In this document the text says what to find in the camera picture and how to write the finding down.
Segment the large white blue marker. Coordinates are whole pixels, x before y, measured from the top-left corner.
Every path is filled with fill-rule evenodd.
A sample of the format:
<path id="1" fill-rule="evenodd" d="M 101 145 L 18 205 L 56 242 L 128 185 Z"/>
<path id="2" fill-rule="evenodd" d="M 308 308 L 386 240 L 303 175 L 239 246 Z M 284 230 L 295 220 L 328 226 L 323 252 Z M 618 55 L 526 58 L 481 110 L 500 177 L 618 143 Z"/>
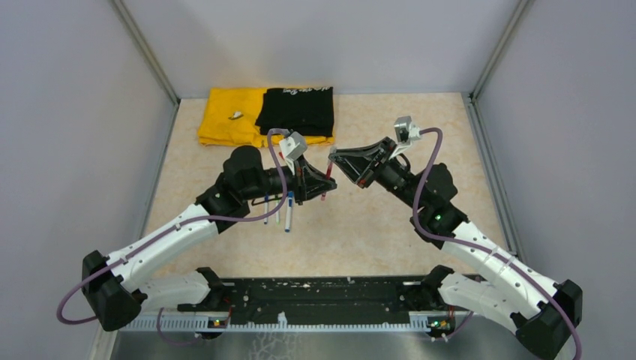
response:
<path id="1" fill-rule="evenodd" d="M 287 194 L 287 203 L 286 203 L 286 217 L 285 217 L 285 224 L 284 224 L 285 233 L 289 233 L 291 231 L 291 226 L 293 223 L 293 204 L 294 204 L 293 192 L 289 191 Z"/>

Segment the white blue-ended marker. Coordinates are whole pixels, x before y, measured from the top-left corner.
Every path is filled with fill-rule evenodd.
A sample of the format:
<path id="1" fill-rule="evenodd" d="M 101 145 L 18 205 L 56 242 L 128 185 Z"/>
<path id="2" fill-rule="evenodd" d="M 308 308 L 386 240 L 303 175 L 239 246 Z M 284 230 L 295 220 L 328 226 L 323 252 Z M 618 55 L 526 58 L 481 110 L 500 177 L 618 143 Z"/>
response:
<path id="1" fill-rule="evenodd" d="M 267 225 L 269 223 L 269 195 L 266 193 L 264 196 L 264 218 L 263 223 Z"/>

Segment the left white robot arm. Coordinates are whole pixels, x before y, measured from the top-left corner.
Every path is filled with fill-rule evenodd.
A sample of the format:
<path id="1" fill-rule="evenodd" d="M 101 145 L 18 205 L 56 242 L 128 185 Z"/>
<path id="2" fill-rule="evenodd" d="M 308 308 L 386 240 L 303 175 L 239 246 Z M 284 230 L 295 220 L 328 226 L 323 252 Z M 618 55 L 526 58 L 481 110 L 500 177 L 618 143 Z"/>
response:
<path id="1" fill-rule="evenodd" d="M 336 189 L 336 181 L 304 157 L 292 166 L 265 169 L 260 151 L 243 145 L 223 163 L 217 181 L 180 215 L 128 247 L 82 261 L 82 294 L 107 332 L 124 328 L 140 314 L 160 309 L 226 311 L 230 291 L 209 267 L 186 275 L 153 278 L 172 259 L 213 239 L 250 213 L 249 202 L 293 195 L 297 204 Z"/>

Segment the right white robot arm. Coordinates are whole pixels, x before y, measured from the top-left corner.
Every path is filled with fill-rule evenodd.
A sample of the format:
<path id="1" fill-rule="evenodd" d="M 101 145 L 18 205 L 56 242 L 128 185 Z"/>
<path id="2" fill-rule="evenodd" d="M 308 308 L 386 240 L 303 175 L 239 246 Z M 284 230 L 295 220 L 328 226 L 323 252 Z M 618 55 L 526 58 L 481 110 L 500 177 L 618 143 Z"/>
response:
<path id="1" fill-rule="evenodd" d="M 409 219 L 418 235 L 443 253 L 458 258 L 483 278 L 471 280 L 437 267 L 437 280 L 422 289 L 432 309 L 457 306 L 510 331 L 540 359 L 557 359 L 569 341 L 574 359 L 583 347 L 576 331 L 582 316 L 582 289 L 573 281 L 557 283 L 493 242 L 452 203 L 458 190 L 443 163 L 436 163 L 441 144 L 427 166 L 411 172 L 398 157 L 402 148 L 389 138 L 361 148 L 339 149 L 329 160 L 355 185 L 379 184 L 410 206 Z"/>

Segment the red gel pen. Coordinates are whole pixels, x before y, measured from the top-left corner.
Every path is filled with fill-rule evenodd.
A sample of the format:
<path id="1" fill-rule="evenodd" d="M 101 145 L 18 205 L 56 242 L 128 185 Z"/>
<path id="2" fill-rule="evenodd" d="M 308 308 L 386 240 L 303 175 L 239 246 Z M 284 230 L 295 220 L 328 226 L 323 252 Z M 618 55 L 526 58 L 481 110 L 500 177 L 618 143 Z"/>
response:
<path id="1" fill-rule="evenodd" d="M 328 162 L 328 166 L 327 166 L 327 169 L 326 169 L 326 171 L 325 171 L 325 178 L 326 178 L 327 180 L 329 180 L 329 179 L 331 178 L 332 168 L 333 168 L 333 162 L 330 160 L 330 161 Z M 326 192 L 326 191 L 325 191 L 325 192 L 323 192 L 323 193 L 321 194 L 320 200 L 321 200 L 321 201 L 324 201 L 324 200 L 326 199 L 326 195 L 327 195 L 327 192 Z"/>

